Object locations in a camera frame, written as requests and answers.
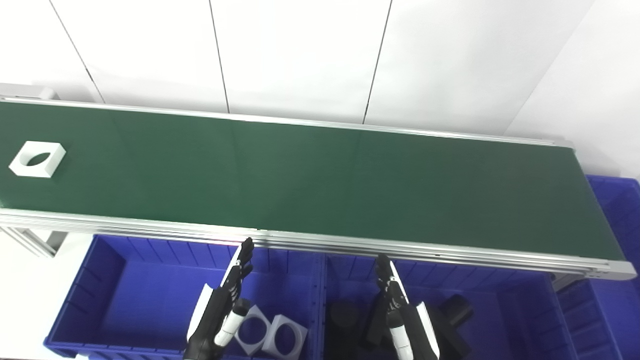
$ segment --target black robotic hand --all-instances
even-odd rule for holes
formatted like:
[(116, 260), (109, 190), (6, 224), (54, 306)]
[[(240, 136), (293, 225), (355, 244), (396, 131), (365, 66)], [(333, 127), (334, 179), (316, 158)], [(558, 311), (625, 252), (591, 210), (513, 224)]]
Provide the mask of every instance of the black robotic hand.
[(240, 298), (243, 279), (253, 270), (248, 264), (253, 255), (253, 240), (247, 238), (232, 257), (225, 276), (219, 287), (212, 290), (204, 311), (196, 309), (192, 323), (200, 319), (197, 328), (188, 336), (185, 360), (218, 360), (222, 358), (224, 349), (234, 337), (244, 317), (249, 311), (249, 300)]
[(399, 360), (437, 360), (438, 342), (424, 303), (412, 306), (393, 262), (376, 259), (377, 284), (387, 303), (386, 321)]

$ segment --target white square block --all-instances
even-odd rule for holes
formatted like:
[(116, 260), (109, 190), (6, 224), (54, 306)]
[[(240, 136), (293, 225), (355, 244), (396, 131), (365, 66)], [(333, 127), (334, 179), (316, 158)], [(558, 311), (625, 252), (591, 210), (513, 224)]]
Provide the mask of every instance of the white square block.
[[(49, 157), (36, 165), (27, 165), (29, 160), (40, 154)], [(18, 176), (51, 177), (67, 152), (57, 142), (25, 142), (9, 168)]]

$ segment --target conveyor leg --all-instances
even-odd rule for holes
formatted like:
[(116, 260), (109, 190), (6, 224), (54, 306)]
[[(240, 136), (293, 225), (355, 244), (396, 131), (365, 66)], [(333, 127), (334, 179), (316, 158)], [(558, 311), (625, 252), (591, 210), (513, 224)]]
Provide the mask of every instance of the conveyor leg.
[(584, 275), (580, 274), (553, 273), (551, 274), (551, 276), (553, 278), (552, 286), (556, 293), (573, 284), (574, 282), (584, 279)]
[(47, 241), (44, 241), (29, 229), (0, 226), (0, 230), (4, 231), (10, 238), (14, 239), (30, 253), (41, 258), (53, 258), (60, 248), (62, 241), (67, 236), (67, 233), (54, 231)]

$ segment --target blue plastic bin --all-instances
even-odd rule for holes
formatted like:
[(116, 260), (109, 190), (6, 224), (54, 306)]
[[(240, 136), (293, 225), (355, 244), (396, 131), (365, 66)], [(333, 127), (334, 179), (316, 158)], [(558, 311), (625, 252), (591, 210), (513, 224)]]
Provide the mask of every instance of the blue plastic bin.
[[(575, 359), (548, 274), (424, 261), (395, 261), (412, 303), (439, 305), (454, 294), (472, 304), (474, 315), (458, 332), (474, 359)], [(378, 292), (374, 260), (328, 255), (327, 301), (349, 300), (367, 314)], [(360, 351), (360, 359), (395, 359), (391, 352)]]
[[(220, 282), (232, 252), (223, 245), (97, 235), (45, 345), (67, 357), (179, 360), (200, 290), (205, 282)], [(326, 302), (351, 300), (366, 309), (378, 290), (373, 262), (255, 249), (255, 271), (243, 283), (243, 297), (268, 318), (282, 313), (308, 327), (300, 359), (321, 359)], [(416, 261), (396, 265), (412, 302), (439, 304), (454, 293), (469, 299), (475, 315), (460, 327), (472, 347), (467, 359), (575, 359), (547, 274)], [(292, 345), (288, 340), (283, 332), (283, 352)], [(226, 358), (243, 355), (232, 341)], [(393, 356), (380, 352), (362, 359)]]
[[(640, 273), (640, 186), (587, 176), (627, 259)], [(640, 359), (640, 279), (583, 280), (558, 294), (580, 360)]]
[[(45, 346), (65, 357), (181, 360), (202, 286), (220, 284), (233, 251), (224, 245), (97, 235)], [(307, 327), (300, 359), (319, 359), (324, 256), (255, 249), (252, 264), (242, 296), (269, 320), (283, 314)], [(291, 348), (291, 340), (283, 331), (276, 344)], [(226, 354), (246, 359), (234, 340)]]

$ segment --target white floor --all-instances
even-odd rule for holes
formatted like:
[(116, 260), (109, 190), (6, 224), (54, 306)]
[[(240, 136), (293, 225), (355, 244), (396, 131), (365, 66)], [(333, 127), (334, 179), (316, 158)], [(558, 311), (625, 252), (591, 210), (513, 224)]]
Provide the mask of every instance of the white floor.
[(92, 235), (69, 234), (53, 259), (36, 258), (0, 232), (0, 357), (63, 359), (42, 345)]

